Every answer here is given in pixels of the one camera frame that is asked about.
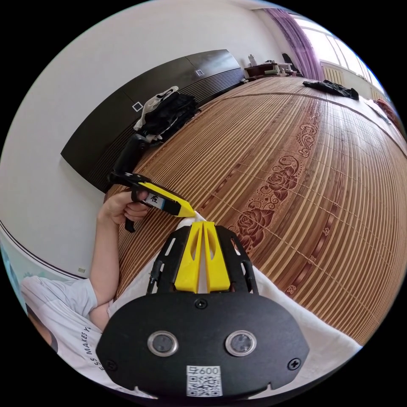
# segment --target label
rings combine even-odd
[[[155,208],[162,209],[164,207],[165,199],[154,194],[149,194],[144,202]]]
[[[220,366],[187,366],[187,396],[222,396]]]

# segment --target bamboo mat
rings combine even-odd
[[[228,92],[136,171],[234,230],[279,289],[364,345],[407,266],[407,146],[362,101],[302,80]],[[138,233],[120,228],[117,295],[178,222],[153,210]]]

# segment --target bottle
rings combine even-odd
[[[252,54],[250,54],[248,58],[249,58],[249,61],[250,61],[251,65],[252,65],[253,67],[255,67],[255,66],[257,65],[257,62],[256,62],[256,60],[254,59],[254,56],[253,56]]]

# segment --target white sheet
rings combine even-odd
[[[190,225],[192,222],[203,221],[204,219],[196,214],[196,218],[183,219],[177,229]],[[109,314],[113,315],[117,309],[135,298],[145,295],[149,273],[158,253],[140,271],[136,278],[126,288],[124,293],[109,307]],[[299,371],[297,377],[286,386],[276,390],[266,390],[252,398],[272,396],[283,393],[297,387],[310,383],[325,374],[339,367],[352,358],[361,346],[344,333],[332,328],[318,317],[298,305],[295,301],[287,297],[280,291],[266,276],[257,268],[253,267],[254,274],[259,289],[259,294],[272,299],[282,305],[298,322],[305,339],[308,342],[310,351],[308,357]],[[205,276],[204,257],[202,256],[201,276]],[[206,292],[205,279],[200,279],[199,292]]]

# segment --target hand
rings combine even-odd
[[[137,194],[139,200],[144,200],[148,197],[148,192],[141,191]],[[124,191],[111,196],[102,206],[99,211],[98,219],[110,219],[115,224],[120,225],[125,223],[126,218],[139,222],[148,212],[148,207],[140,202],[131,200],[131,192]]]

